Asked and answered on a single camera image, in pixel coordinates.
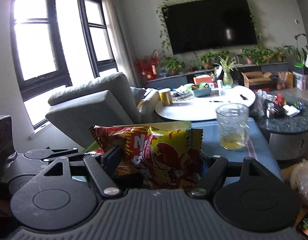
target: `red snack package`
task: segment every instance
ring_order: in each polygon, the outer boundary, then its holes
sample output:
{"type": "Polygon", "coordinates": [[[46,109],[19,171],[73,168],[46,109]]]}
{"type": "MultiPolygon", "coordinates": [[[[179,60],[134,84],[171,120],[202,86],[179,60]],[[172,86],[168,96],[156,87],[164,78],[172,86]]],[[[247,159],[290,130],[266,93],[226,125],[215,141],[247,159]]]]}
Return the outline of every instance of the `red snack package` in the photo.
{"type": "Polygon", "coordinates": [[[122,146],[122,163],[141,173],[153,189],[190,190],[198,182],[200,129],[93,126],[90,131],[105,152],[114,145],[122,146]]]}

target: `white tabletop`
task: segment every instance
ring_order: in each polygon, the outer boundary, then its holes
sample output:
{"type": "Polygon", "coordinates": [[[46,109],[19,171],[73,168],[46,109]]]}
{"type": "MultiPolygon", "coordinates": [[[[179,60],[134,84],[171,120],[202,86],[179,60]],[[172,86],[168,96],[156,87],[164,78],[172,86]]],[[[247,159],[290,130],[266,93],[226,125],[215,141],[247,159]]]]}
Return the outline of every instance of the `white tabletop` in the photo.
{"type": "Polygon", "coordinates": [[[240,103],[250,107],[255,101],[255,94],[249,88],[234,86],[232,89],[220,89],[219,96],[193,98],[187,101],[163,106],[159,102],[155,111],[163,118],[178,121],[205,121],[216,119],[216,108],[229,103],[240,103]]]}

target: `gray sofa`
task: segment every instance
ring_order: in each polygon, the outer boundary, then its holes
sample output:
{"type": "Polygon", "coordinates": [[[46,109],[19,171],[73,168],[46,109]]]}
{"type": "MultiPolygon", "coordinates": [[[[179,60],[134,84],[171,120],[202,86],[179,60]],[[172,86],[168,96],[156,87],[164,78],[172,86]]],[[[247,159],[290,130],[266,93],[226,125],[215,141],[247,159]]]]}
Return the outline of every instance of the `gray sofa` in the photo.
{"type": "Polygon", "coordinates": [[[159,102],[157,90],[143,99],[144,89],[131,88],[124,74],[115,73],[67,87],[53,94],[46,118],[80,146],[93,141],[88,128],[92,125],[114,126],[162,122],[155,113],[159,102]]]}

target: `window pane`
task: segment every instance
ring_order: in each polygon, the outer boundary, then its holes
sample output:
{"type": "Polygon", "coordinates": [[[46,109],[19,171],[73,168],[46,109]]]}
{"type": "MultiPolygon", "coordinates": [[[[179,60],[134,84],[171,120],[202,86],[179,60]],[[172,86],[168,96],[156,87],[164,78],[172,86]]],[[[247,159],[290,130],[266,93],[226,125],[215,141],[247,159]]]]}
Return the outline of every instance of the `window pane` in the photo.
{"type": "Polygon", "coordinates": [[[56,0],[56,11],[60,39],[73,85],[76,86],[94,79],[77,0],[56,0]]]}
{"type": "Polygon", "coordinates": [[[56,70],[48,24],[16,24],[15,33],[24,80],[56,70]]]}
{"type": "Polygon", "coordinates": [[[84,0],[84,2],[85,2],[87,21],[89,23],[105,25],[100,15],[101,12],[100,5],[98,3],[94,3],[89,0],[84,0]]]}
{"type": "Polygon", "coordinates": [[[105,71],[101,71],[99,73],[99,76],[100,77],[105,77],[105,76],[108,76],[108,75],[113,74],[113,73],[117,73],[117,69],[116,68],[111,68],[111,69],[108,69],[108,70],[105,70],[105,71]]]}
{"type": "Polygon", "coordinates": [[[17,21],[29,18],[47,18],[46,0],[16,0],[14,18],[17,21]]]}
{"type": "Polygon", "coordinates": [[[50,96],[64,88],[65,86],[54,88],[24,102],[33,126],[37,125],[39,122],[45,119],[45,115],[50,108],[50,105],[48,104],[48,99],[50,96]]]}
{"type": "Polygon", "coordinates": [[[110,57],[110,52],[108,49],[110,44],[107,44],[105,38],[105,35],[107,36],[106,29],[90,27],[89,30],[92,37],[97,61],[111,59],[112,57],[110,57]]]}

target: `curtain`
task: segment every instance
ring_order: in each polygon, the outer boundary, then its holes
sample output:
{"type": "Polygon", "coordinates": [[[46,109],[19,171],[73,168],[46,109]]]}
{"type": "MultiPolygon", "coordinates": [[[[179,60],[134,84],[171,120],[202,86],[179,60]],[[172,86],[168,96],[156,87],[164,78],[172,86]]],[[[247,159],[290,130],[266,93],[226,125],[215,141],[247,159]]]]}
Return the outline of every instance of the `curtain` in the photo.
{"type": "Polygon", "coordinates": [[[121,0],[102,0],[102,5],[118,71],[125,74],[130,86],[140,87],[140,81],[134,69],[134,53],[130,46],[129,33],[126,30],[127,24],[121,0]]]}

